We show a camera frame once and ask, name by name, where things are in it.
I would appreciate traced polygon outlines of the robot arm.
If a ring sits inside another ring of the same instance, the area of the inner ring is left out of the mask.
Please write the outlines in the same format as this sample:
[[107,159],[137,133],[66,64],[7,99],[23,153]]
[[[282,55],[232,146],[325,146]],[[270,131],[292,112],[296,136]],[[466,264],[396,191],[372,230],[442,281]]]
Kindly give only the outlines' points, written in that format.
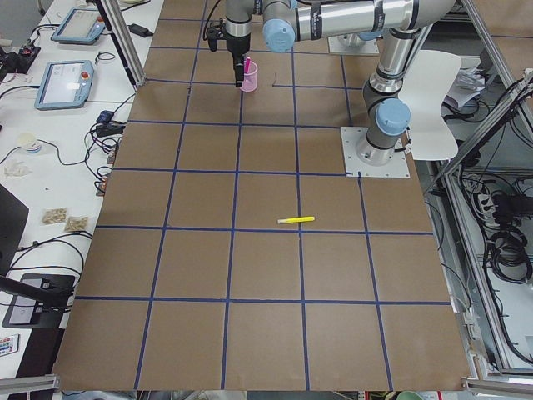
[[375,72],[363,96],[369,127],[359,142],[363,160],[395,150],[410,123],[410,111],[398,98],[410,61],[419,50],[421,31],[444,17],[452,1],[227,1],[225,16],[210,42],[225,41],[232,55],[235,84],[245,80],[252,18],[262,17],[262,36],[274,53],[290,53],[298,42],[325,41],[350,34],[384,36]]
[[343,37],[345,44],[349,47],[360,47],[367,42],[381,38],[383,31],[377,32],[354,32]]

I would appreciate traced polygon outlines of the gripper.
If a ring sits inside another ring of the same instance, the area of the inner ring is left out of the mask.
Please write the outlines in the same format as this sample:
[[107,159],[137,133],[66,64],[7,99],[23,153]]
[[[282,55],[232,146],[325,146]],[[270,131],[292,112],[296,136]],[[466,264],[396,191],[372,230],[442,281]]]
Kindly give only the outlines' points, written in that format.
[[250,50],[251,34],[235,37],[227,34],[227,50],[232,55],[235,86],[241,88],[244,81],[245,56]]

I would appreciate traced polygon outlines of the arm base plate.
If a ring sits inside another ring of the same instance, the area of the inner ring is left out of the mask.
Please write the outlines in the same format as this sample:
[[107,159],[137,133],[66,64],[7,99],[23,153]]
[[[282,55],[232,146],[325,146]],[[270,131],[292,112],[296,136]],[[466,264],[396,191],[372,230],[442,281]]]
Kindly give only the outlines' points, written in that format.
[[345,34],[328,38],[330,54],[352,56],[377,56],[379,49],[376,38],[362,38],[357,33]]
[[409,178],[406,154],[401,139],[395,146],[380,150],[367,141],[366,127],[341,127],[345,171],[354,178]]

